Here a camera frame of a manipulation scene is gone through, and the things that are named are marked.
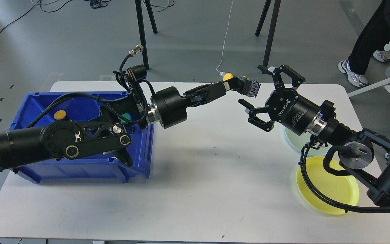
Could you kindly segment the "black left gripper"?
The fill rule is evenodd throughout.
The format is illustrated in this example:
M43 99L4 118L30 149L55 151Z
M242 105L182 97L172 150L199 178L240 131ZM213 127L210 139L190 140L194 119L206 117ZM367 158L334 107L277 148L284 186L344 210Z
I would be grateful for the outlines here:
M159 122L169 128L187 119L187 107L204 105L226 95L222 81L200 85L180 96L177 88L169 87L151 96L148 125Z

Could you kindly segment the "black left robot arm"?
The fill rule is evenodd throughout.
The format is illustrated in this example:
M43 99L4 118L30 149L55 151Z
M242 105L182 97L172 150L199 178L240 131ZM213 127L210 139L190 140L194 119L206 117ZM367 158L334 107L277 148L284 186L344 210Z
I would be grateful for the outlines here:
M129 51L118 70L115 70L117 82L128 91L128 95L119 99L103 99L82 92L61 95L46 107L26 128L0 132L0 172L5 169L17 170L23 165L48 159L80 159L99 153L112 153L124 165L131 167L133 162L126 148L132 139L126 126L138 124L141 129L159 122L163 128L169 128L187 119L186 109L212 102L233 90L246 96L255 96L257 82L246 76L233 76L223 73L223 80L200 85L180 95L177 88L169 87L155 92L147 82L147 69L136 65L126 70L123 66L130 57L144 50L137 45ZM151 102L147 102L140 86L146 82L150 88ZM69 119L57 119L48 125L37 127L37 122L59 104L77 97L87 97L101 103L99 117L89 121L73 122Z

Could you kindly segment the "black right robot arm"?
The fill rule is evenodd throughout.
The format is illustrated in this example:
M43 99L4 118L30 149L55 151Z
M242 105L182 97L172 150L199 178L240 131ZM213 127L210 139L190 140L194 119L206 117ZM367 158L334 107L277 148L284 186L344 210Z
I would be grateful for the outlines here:
M270 75L275 90L263 107L254 107L244 99L239 103L246 107L248 122L264 131L271 131L279 122L297 135L310 133L309 142L302 147L299 162L302 177L310 191L321 201L344 210L359 213L390 214L390 140L370 129L353 131L336 119L333 102L325 100L316 105L297 93L305 78L287 65L258 69ZM321 193L310 181L306 170L306 158L316 144L330 144L323 168L334 176L353 176L367 188L367 196L375 207L351 206L333 200ZM364 171L374 159L373 145L383 148L389 155L386 169L378 178Z

